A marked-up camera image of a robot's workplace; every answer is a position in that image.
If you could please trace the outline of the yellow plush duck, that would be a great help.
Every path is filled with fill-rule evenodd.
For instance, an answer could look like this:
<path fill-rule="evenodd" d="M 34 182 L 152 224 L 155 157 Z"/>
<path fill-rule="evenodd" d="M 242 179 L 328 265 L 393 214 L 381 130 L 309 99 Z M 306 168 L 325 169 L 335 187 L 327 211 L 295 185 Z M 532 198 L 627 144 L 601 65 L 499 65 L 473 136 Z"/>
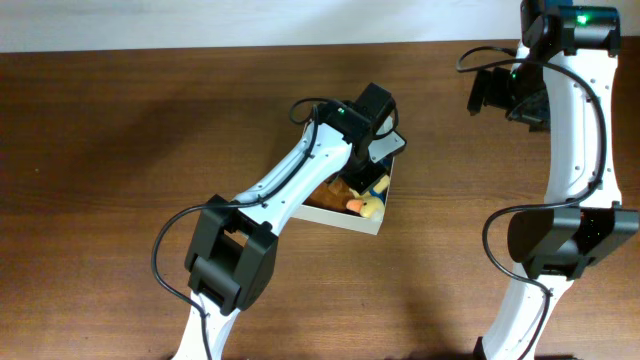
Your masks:
<path fill-rule="evenodd" d="M 372 220 L 382 221 L 386 209 L 383 196 L 389 188 L 391 178 L 384 175 L 370 190 L 363 195 L 356 190 L 350 189 L 353 198 L 346 203 L 349 211 L 359 214 L 361 217 Z"/>

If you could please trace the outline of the brown plush toy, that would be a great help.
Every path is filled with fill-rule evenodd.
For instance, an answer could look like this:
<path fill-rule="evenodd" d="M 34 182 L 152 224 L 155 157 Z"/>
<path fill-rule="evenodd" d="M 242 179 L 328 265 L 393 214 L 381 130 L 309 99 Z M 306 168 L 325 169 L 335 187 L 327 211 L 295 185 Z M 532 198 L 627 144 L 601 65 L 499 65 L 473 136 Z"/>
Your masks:
<path fill-rule="evenodd" d="M 331 182 L 322 182 L 304 204 L 334 212 L 347 212 L 351 210 L 349 202 L 354 199 L 351 188 L 342 178 L 337 178 Z"/>

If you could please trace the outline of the white box pink interior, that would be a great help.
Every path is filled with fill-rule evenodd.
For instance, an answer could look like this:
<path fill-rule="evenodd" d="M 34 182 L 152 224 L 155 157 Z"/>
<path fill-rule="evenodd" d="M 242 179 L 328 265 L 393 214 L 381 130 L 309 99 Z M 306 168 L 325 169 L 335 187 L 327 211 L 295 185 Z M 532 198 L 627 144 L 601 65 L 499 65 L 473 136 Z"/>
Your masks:
<path fill-rule="evenodd" d="M 383 162 L 386 166 L 389 167 L 389 176 L 391 178 L 393 173 L 394 166 L 394 157 L 387 156 L 381 162 Z M 331 182 L 336 180 L 339 177 L 339 174 L 331 175 L 324 182 Z M 383 199 L 385 201 L 385 205 L 387 203 L 387 197 L 389 195 L 391 188 L 391 182 L 389 188 L 385 192 Z M 380 227 L 382 225 L 382 221 L 372 221 L 366 218 L 361 217 L 359 214 L 347 211 L 347 212 L 334 212 L 330 210 L 324 210 L 321 208 L 316 208 L 312 206 L 307 206 L 304 203 L 296 210 L 293 215 L 294 218 L 305 220 L 309 222 L 314 222 L 323 225 L 329 225 L 332 227 L 338 227 L 342 229 L 352 230 L 356 232 L 366 233 L 377 235 Z"/>

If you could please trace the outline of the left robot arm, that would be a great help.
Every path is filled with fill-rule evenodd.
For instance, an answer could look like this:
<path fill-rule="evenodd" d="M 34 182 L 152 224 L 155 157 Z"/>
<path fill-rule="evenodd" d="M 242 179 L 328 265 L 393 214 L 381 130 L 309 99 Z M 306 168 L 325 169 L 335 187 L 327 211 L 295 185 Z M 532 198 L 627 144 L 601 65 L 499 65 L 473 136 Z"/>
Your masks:
<path fill-rule="evenodd" d="M 282 229 L 308 198 L 382 217 L 390 153 L 374 146 L 396 139 L 391 93 L 371 83 L 355 101 L 311 102 L 301 140 L 263 179 L 230 201 L 216 195 L 194 206 L 199 217 L 184 261 L 191 309 L 176 358 L 221 358 L 237 316 L 273 275 Z"/>

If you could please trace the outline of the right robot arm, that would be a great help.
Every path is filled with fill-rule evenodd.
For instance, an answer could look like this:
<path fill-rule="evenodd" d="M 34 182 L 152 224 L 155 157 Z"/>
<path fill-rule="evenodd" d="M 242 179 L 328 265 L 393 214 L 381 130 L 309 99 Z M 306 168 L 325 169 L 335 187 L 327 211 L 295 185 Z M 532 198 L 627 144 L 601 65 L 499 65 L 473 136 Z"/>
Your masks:
<path fill-rule="evenodd" d="M 502 61 L 477 66 L 468 111 L 550 135 L 550 173 L 540 204 L 505 209 L 513 267 L 500 310 L 473 351 L 477 359 L 531 359 L 562 295 L 633 237 L 639 214 L 622 206 L 613 161 L 611 100 L 621 49 L 613 7 L 523 0 L 521 40 Z"/>

